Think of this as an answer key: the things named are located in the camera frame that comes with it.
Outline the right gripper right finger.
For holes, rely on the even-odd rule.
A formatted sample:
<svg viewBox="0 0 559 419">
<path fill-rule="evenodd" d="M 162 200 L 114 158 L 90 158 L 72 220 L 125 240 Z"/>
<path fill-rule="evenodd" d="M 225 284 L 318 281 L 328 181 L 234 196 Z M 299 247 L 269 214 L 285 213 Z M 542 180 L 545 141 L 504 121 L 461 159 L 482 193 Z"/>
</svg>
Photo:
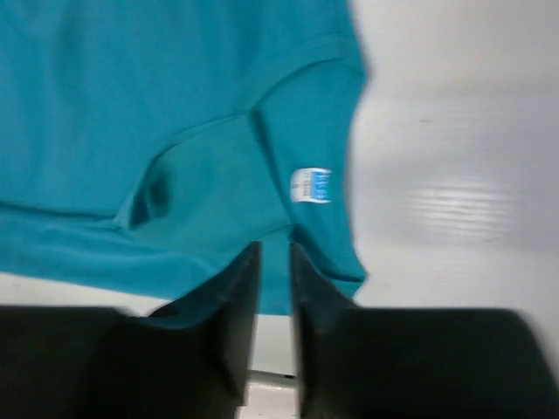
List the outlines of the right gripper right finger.
<svg viewBox="0 0 559 419">
<path fill-rule="evenodd" d="M 371 308 L 290 247 L 301 418 L 555 418 L 527 322 L 495 308 Z"/>
</svg>

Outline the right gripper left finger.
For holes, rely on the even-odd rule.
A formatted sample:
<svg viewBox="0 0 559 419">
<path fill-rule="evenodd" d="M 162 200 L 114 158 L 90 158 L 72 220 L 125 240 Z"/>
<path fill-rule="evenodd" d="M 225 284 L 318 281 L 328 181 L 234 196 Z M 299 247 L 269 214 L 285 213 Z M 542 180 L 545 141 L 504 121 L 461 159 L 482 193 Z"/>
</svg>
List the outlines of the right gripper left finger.
<svg viewBox="0 0 559 419">
<path fill-rule="evenodd" d="M 259 243 L 148 316 L 3 306 L 4 418 L 233 418 L 244 404 Z"/>
</svg>

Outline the teal blue t shirt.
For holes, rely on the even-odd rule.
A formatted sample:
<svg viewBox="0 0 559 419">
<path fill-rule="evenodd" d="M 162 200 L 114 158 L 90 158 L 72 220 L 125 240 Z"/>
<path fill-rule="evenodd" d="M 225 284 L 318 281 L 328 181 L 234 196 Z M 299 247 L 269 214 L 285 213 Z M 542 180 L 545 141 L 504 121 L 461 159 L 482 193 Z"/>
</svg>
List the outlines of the teal blue t shirt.
<svg viewBox="0 0 559 419">
<path fill-rule="evenodd" d="M 345 1 L 4 1 L 1 269 L 175 299 L 263 246 L 347 296 L 344 177 L 366 81 Z"/>
</svg>

